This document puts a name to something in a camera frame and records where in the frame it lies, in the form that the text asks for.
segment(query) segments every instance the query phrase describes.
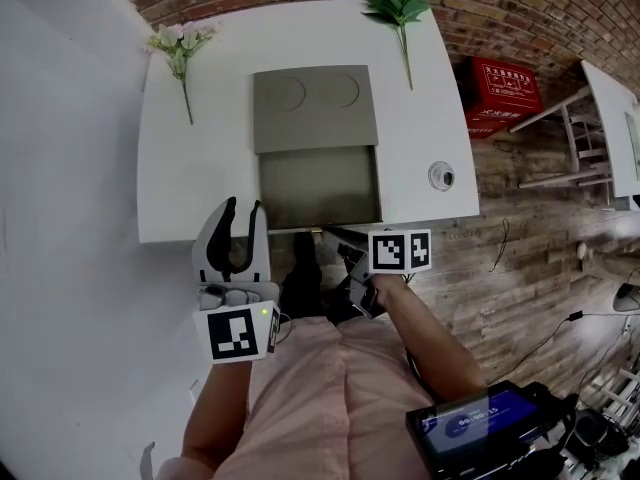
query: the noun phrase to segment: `cable connector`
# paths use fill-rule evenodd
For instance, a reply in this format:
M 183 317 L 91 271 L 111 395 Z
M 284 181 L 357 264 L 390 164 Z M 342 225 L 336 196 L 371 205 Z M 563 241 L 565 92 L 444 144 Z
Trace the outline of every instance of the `cable connector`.
M 567 318 L 569 322 L 575 322 L 576 320 L 580 320 L 582 318 L 582 311 L 576 311 L 575 313 L 571 313 Z

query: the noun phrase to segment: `pink shirt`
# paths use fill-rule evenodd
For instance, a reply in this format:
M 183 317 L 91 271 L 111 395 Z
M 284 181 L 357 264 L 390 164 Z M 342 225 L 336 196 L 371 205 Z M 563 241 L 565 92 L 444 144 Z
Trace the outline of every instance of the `pink shirt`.
M 245 432 L 215 479 L 429 479 L 405 427 L 407 411 L 429 405 L 389 320 L 295 320 L 253 363 Z M 156 480 L 212 477 L 176 458 Z

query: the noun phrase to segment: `brick wall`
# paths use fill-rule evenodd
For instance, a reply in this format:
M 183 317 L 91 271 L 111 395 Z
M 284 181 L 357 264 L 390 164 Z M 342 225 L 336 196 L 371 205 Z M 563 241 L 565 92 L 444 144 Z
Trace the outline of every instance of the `brick wall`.
M 295 0 L 131 0 L 154 27 Z M 427 0 L 452 63 L 467 55 L 536 72 L 547 103 L 583 84 L 580 58 L 640 95 L 640 0 Z

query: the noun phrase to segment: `person's left arm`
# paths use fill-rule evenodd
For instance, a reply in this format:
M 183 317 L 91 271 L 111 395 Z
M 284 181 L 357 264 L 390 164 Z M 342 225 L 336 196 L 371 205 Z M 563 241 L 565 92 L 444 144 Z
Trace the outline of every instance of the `person's left arm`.
M 211 368 L 184 433 L 182 457 L 215 473 L 234 452 L 247 415 L 251 363 L 218 364 Z

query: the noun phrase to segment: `white wall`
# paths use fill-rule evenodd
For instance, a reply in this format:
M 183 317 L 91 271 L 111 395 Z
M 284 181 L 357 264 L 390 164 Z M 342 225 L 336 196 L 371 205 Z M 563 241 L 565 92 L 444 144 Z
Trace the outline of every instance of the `white wall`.
M 0 461 L 139 478 L 203 376 L 190 244 L 137 243 L 149 29 L 125 0 L 0 0 Z

